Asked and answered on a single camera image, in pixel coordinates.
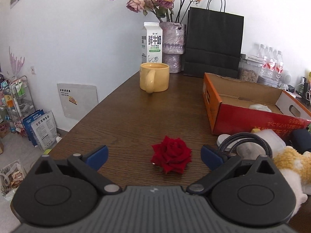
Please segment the white green milk carton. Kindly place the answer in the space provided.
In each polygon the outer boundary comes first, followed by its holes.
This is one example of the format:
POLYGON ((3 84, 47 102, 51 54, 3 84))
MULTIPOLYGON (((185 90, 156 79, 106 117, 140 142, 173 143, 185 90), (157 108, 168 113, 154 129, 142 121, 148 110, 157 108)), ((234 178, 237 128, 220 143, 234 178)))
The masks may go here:
POLYGON ((144 22, 141 34, 142 63, 162 63, 162 28, 156 22, 144 22))

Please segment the white scalloped lid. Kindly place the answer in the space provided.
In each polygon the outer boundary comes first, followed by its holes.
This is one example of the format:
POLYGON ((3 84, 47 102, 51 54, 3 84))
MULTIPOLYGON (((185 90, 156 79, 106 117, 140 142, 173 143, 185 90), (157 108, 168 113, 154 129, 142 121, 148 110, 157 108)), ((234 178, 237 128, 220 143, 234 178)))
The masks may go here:
POLYGON ((222 154, 236 155, 235 144, 237 144, 238 134, 230 135, 225 138, 223 142, 220 143, 218 147, 218 152, 222 154))

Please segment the water bottle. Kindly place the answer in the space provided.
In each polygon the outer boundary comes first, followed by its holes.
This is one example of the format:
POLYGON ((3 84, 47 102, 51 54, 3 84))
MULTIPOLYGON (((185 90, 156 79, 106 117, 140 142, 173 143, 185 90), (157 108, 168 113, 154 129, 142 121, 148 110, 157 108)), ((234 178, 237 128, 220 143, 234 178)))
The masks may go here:
POLYGON ((260 44, 257 56, 263 61, 259 72, 259 76, 263 77, 264 73, 266 72, 266 66, 268 62, 268 51, 264 44, 260 44))
POLYGON ((272 79, 275 66, 276 66, 276 59, 273 54, 273 48, 269 47, 268 54, 267 54, 267 62, 266 62, 266 72, 265 72, 265 75, 267 78, 272 79))
POLYGON ((277 52, 275 60, 276 60, 276 64, 275 64, 275 70, 273 72, 273 80, 278 83, 280 81, 281 74, 284 68, 283 54, 280 50, 277 52))

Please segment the red cardboard box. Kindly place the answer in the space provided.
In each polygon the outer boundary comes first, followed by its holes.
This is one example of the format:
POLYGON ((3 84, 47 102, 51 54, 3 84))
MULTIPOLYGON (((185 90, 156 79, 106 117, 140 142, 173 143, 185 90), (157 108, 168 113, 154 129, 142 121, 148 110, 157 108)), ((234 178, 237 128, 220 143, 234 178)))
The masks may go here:
POLYGON ((285 139, 310 124, 310 110, 279 88, 205 73, 203 98, 213 135, 259 128, 272 129, 285 139), (250 110, 253 104, 266 105, 272 112, 250 110))

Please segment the white tissue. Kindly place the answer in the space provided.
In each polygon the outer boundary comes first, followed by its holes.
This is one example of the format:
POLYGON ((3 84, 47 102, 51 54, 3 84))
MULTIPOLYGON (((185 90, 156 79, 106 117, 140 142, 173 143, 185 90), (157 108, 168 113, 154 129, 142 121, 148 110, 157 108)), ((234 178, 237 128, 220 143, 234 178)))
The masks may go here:
POLYGON ((269 112, 271 113, 272 110, 266 106, 266 105, 262 105, 262 104, 253 104, 249 106, 250 110, 259 110, 259 111, 265 111, 265 112, 269 112))

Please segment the white robot speaker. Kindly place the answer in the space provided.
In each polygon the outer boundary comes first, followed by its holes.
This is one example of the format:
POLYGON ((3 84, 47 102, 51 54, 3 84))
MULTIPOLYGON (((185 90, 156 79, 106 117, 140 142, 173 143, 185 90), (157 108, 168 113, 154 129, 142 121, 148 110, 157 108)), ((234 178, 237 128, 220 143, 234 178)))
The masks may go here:
POLYGON ((283 70, 279 80, 279 87, 283 88, 285 85, 289 85, 292 80, 292 75, 289 71, 283 70))

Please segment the red artificial rose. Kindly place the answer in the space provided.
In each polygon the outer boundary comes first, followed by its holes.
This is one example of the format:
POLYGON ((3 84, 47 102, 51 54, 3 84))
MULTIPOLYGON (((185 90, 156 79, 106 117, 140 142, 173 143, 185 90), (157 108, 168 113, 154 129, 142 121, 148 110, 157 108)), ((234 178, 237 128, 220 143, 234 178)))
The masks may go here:
POLYGON ((183 174, 187 164, 192 162, 192 150, 180 138, 165 136, 162 142, 151 147, 151 163, 160 167, 165 174, 183 174))

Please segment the flat white box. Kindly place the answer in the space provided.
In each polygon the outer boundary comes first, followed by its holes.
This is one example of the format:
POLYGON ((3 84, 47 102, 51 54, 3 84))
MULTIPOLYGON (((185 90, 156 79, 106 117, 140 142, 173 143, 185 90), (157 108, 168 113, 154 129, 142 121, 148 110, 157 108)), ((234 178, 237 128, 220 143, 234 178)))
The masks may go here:
POLYGON ((249 61, 253 61, 253 62, 257 62, 257 63, 262 63, 264 62, 264 60, 262 58, 256 57, 256 56, 252 56, 252 55, 245 55, 245 59, 249 60, 249 61))

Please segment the yellow white plush toy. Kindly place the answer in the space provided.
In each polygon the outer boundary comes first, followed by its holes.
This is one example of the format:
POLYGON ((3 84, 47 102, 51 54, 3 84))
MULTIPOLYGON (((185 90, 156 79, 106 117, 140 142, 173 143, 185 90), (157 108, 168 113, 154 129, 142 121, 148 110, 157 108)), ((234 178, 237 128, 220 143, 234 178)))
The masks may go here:
POLYGON ((310 196, 310 152, 300 154, 291 146, 273 153, 273 162, 292 188, 296 205, 292 217, 310 196))

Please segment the black paper shopping bag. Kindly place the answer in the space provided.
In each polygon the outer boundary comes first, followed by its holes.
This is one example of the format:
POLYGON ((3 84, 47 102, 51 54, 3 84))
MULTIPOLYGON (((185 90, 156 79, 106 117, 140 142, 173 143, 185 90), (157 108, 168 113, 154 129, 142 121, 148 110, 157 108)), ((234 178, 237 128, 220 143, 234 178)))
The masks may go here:
POLYGON ((208 0, 206 9, 189 9, 184 75, 238 77, 244 17, 225 9, 226 0, 208 0))

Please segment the left water bottle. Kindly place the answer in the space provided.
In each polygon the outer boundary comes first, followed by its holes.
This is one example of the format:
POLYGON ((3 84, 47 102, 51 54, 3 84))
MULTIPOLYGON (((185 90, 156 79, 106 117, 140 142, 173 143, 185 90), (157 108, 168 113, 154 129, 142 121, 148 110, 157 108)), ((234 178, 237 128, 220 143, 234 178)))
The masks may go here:
POLYGON ((264 73, 266 72, 266 66, 268 62, 268 51, 264 44, 260 44, 257 56, 263 61, 259 72, 259 76, 263 77, 264 73))

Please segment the right water bottle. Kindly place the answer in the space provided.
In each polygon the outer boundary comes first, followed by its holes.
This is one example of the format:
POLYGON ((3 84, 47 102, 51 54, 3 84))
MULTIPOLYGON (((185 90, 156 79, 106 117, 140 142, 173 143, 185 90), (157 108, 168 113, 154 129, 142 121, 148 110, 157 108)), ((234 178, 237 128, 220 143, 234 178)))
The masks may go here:
POLYGON ((281 74, 284 68, 283 54, 280 50, 277 52, 275 60, 276 60, 276 64, 275 64, 275 70, 273 72, 273 80, 278 83, 280 81, 281 74))

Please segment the black zip pouch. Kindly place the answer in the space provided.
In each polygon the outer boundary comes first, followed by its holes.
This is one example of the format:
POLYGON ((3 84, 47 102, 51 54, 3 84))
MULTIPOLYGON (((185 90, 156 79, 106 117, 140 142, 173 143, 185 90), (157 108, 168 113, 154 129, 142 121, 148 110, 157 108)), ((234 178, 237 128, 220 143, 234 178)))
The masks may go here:
POLYGON ((291 134, 290 139, 292 146, 296 149, 300 154, 311 149, 311 135, 307 129, 296 129, 291 134))

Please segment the middle water bottle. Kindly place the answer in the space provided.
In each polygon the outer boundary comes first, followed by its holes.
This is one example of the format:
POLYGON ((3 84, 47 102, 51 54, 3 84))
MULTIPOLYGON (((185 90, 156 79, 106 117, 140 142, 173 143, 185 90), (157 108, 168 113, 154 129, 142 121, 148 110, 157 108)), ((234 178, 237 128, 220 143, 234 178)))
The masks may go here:
POLYGON ((267 78, 272 79, 275 66, 276 66, 276 59, 273 54, 273 48, 269 47, 268 54, 267 54, 267 62, 266 62, 266 72, 265 72, 265 75, 267 78))

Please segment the yellow ceramic mug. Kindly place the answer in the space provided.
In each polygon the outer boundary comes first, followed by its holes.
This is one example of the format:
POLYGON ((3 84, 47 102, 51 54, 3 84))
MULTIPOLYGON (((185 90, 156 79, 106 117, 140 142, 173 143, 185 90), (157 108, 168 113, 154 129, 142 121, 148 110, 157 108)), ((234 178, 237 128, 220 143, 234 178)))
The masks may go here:
POLYGON ((169 87, 170 67, 163 63, 140 65, 140 88, 148 94, 166 91, 169 87))

